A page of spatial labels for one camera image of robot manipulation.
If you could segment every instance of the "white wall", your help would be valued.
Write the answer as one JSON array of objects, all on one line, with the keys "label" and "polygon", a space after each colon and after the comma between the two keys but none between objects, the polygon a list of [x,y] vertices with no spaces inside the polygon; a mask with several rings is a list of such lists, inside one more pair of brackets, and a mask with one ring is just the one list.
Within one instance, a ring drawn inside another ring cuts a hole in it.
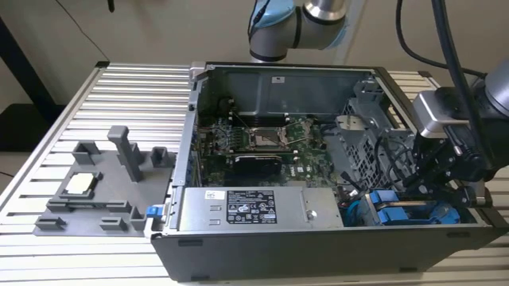
[{"label": "white wall", "polygon": [[[60,1],[111,61],[189,64],[251,58],[251,0],[116,0],[113,13],[105,0]],[[0,0],[0,15],[51,94],[65,103],[101,54],[53,0]],[[334,57],[335,50],[288,52],[291,63],[331,64]]]},{"label": "white wall", "polygon": [[[509,1],[447,0],[446,4],[461,64],[489,72],[509,57]],[[395,0],[366,1],[344,63],[382,66],[389,70],[427,70],[442,84],[449,84],[446,70],[430,67],[405,54],[395,36],[394,17]],[[402,30],[410,48],[443,63],[430,1],[403,1]]]},{"label": "white wall", "polygon": [[[195,60],[248,61],[246,36],[252,0],[61,0],[111,61],[188,64]],[[431,4],[403,2],[409,46],[442,61]],[[447,0],[449,20],[465,67],[489,71],[509,57],[507,0]],[[390,70],[429,70],[449,83],[447,72],[413,60],[394,30],[395,0],[366,0],[344,62]],[[0,0],[0,15],[55,99],[65,103],[103,56],[55,0]],[[290,63],[332,64],[335,50],[288,52]],[[0,63],[0,109],[29,102]]]}]

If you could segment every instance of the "warning label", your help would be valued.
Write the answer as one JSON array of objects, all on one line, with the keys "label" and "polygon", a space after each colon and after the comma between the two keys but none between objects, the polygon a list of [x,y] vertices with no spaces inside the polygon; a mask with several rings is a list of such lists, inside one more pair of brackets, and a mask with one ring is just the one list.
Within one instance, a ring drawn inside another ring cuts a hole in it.
[{"label": "warning label", "polygon": [[228,223],[278,223],[274,191],[227,191]]}]

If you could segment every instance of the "aluminum slotted surface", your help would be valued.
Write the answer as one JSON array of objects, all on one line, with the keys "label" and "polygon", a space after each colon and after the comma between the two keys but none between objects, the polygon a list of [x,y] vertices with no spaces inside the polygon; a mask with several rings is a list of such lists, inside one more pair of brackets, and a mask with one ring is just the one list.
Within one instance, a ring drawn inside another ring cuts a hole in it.
[{"label": "aluminum slotted surface", "polygon": [[[111,125],[127,125],[128,138],[141,150],[164,146],[177,151],[189,91],[187,73],[184,66],[129,64],[95,70],[67,116],[0,196],[0,203],[6,202],[0,204],[0,282],[35,286],[176,285],[144,238],[36,237],[31,232],[73,163],[69,152],[79,140],[96,140],[100,149],[112,150],[107,130]],[[390,74],[410,99],[418,91],[435,88],[417,72]],[[487,184],[506,219],[507,180],[509,169],[502,169]],[[507,269],[509,236],[503,236],[479,250],[459,251],[426,273],[232,281],[230,285],[494,286],[509,284]]]}]

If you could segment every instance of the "motherboard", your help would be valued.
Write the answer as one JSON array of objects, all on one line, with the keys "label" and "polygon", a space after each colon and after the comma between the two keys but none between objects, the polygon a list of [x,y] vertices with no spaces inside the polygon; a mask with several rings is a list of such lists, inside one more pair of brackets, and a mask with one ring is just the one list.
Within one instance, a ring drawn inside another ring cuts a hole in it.
[{"label": "motherboard", "polygon": [[203,186],[336,186],[314,116],[267,121],[231,115],[199,128]]}]

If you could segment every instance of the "cable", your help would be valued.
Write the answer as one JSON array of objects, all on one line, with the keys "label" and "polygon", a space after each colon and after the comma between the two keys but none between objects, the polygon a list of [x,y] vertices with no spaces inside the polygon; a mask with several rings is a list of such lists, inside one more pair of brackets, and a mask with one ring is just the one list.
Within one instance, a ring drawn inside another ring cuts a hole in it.
[{"label": "cable", "polygon": [[264,10],[267,9],[268,3],[270,3],[270,0],[267,0],[267,2],[264,2],[263,7],[258,11],[256,16],[252,19],[252,25],[251,25],[251,29],[248,31],[248,41],[251,41],[251,37],[252,37],[252,35],[255,33],[255,25],[262,20],[262,17],[264,15]]},{"label": "cable", "polygon": [[439,43],[442,47],[445,61],[449,66],[449,73],[451,74],[453,83],[458,91],[461,105],[469,117],[470,130],[475,141],[475,145],[479,149],[481,155],[485,158],[486,169],[489,170],[491,169],[493,153],[489,141],[486,140],[487,136],[481,120],[481,115],[478,114],[478,107],[475,105],[473,93],[469,89],[469,85],[466,84],[465,75],[461,72],[462,68],[459,65],[459,60],[454,48],[454,40],[451,36],[451,30],[449,27],[447,10],[445,7],[445,2],[443,0],[433,0],[431,5],[433,14],[435,17]]},{"label": "cable", "polygon": [[381,145],[382,145],[382,148],[383,148],[383,150],[385,150],[385,153],[386,153],[386,156],[387,156],[389,163],[390,163],[390,165],[393,166],[395,177],[397,177],[398,179],[405,178],[405,174],[403,174],[403,172],[399,170],[398,165],[395,164],[395,160],[394,160],[394,156],[393,156],[393,151],[389,149],[387,139],[382,140]]},{"label": "cable", "polygon": [[398,144],[401,147],[403,147],[406,149],[406,145],[402,142],[393,140],[393,139],[387,139],[387,141],[394,143],[394,144]]},{"label": "cable", "polygon": [[8,176],[8,177],[14,177],[14,175],[10,175],[10,174],[8,174],[8,173],[5,173],[5,172],[2,172],[2,171],[0,171],[0,174],[2,174],[2,175],[5,175],[5,176]]},{"label": "cable", "polygon": [[[407,55],[414,58],[415,60],[421,61],[425,64],[429,64],[434,67],[439,67],[442,69],[447,69],[447,65],[443,63],[438,63],[437,61],[433,61],[417,53],[410,49],[410,47],[406,45],[405,38],[403,38],[403,32],[402,32],[402,26],[401,26],[401,11],[402,11],[402,5],[403,0],[398,0],[398,3],[395,5],[395,34],[398,35],[398,41],[399,45],[403,48]],[[473,76],[478,76],[482,79],[486,77],[486,73],[482,73],[479,71],[471,70],[471,69],[461,69],[463,73],[471,74]]]},{"label": "cable", "polygon": [[103,50],[100,49],[100,47],[97,46],[97,44],[92,41],[92,39],[88,37],[87,33],[83,31],[81,29],[81,26],[80,24],[77,24],[75,18],[72,17],[69,11],[65,9],[65,7],[63,6],[63,4],[60,3],[59,0],[55,0],[55,2],[59,4],[59,6],[61,7],[61,9],[65,11],[67,15],[69,16],[71,20],[73,21],[73,23],[76,24],[76,27],[79,28],[81,34],[87,37],[87,39],[89,40],[89,42],[92,43],[92,45],[97,48],[99,52],[103,54],[103,56],[105,57],[105,59],[109,61],[109,58],[107,57],[107,55],[104,54]]},{"label": "cable", "polygon": [[382,174],[382,169],[381,169],[381,158],[379,158],[379,150],[381,150],[381,142],[382,142],[382,135],[378,136],[377,141],[374,143],[374,171],[378,172],[378,178],[377,178],[377,183],[373,184],[373,188],[378,186],[381,183],[383,174]]},{"label": "cable", "polygon": [[347,182],[350,183],[350,185],[352,185],[352,187],[356,189],[358,192],[362,191],[363,188],[359,186],[358,183],[360,183],[363,180],[359,180],[358,182],[355,182],[355,181],[351,179],[351,177],[350,177],[350,175],[348,175],[348,173],[347,173],[346,171],[343,171],[343,172],[339,174],[339,176],[342,177],[342,179],[343,179],[344,181],[347,181]]},{"label": "cable", "polygon": [[230,146],[230,137],[228,137],[228,133],[226,133],[226,131],[224,131],[222,128],[219,128],[219,127],[199,127],[199,128],[200,128],[200,129],[207,129],[207,130],[216,129],[216,130],[222,131],[223,134],[224,134],[224,137],[226,137],[226,146],[224,146],[223,149],[226,149],[226,148]]},{"label": "cable", "polygon": [[252,15],[255,14],[256,4],[258,4],[258,0],[254,0],[252,11],[251,11],[251,15],[248,16],[248,22],[247,22],[247,39],[251,39],[251,36],[250,36],[250,32],[251,32],[251,19],[252,19]]}]

